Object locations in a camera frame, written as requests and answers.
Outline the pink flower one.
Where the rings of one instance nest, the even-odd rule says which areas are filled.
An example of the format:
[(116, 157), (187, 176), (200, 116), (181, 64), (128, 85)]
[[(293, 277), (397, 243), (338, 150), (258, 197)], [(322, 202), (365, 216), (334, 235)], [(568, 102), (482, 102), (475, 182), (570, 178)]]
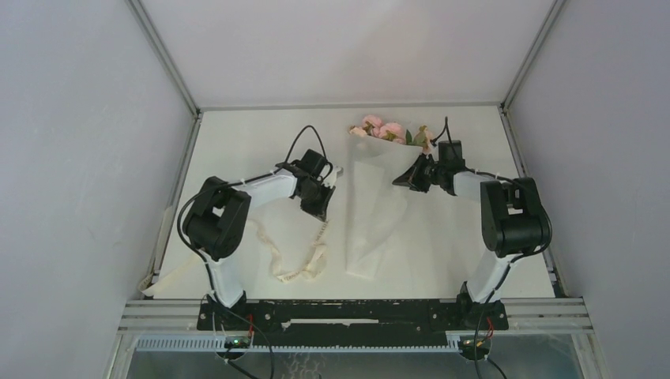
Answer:
[(396, 122), (388, 122), (378, 129), (377, 138), (397, 144), (406, 144), (405, 128)]

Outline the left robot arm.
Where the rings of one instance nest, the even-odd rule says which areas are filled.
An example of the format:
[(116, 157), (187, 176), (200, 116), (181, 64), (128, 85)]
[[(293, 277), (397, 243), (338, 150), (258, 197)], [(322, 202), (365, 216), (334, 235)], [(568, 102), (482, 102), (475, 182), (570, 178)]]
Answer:
[(256, 177), (237, 182), (209, 177), (180, 209), (178, 236), (203, 261), (209, 297), (219, 304), (216, 319), (226, 328), (239, 328), (247, 319), (247, 308), (240, 302), (246, 294), (232, 256), (243, 240), (250, 211), (279, 199), (297, 198), (303, 212), (326, 221), (341, 175), (340, 167), (309, 149), (301, 159), (280, 162)]

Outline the white wrapping paper sheet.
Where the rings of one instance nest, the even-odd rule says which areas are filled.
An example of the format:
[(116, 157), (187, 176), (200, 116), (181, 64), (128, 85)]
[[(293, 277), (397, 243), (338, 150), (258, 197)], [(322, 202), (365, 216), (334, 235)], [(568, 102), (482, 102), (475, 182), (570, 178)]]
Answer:
[(419, 147), (375, 137), (348, 137), (347, 273), (372, 280), (382, 263), (404, 246), (408, 190), (393, 181), (421, 153)]

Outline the pink flower two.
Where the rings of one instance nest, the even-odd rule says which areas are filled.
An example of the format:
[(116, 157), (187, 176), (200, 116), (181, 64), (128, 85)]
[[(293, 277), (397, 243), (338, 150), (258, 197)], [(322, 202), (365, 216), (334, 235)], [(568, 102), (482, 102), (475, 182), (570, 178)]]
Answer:
[(365, 116), (362, 121), (362, 129), (372, 137), (379, 137), (383, 125), (384, 123), (380, 117), (372, 114)]

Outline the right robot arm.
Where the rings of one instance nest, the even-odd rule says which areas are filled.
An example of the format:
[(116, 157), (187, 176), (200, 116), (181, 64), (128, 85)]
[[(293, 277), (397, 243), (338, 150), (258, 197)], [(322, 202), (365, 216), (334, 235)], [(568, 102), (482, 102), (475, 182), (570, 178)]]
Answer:
[(437, 158), (420, 155), (392, 183), (421, 193), (437, 186), (452, 197), (479, 204), (487, 251), (457, 297), (463, 301), (456, 308), (457, 320), (466, 328), (478, 328), (487, 320), (487, 308), (500, 299), (499, 291), (514, 266), (543, 253), (551, 243), (551, 221), (534, 180), (468, 167), (460, 141), (440, 141)]

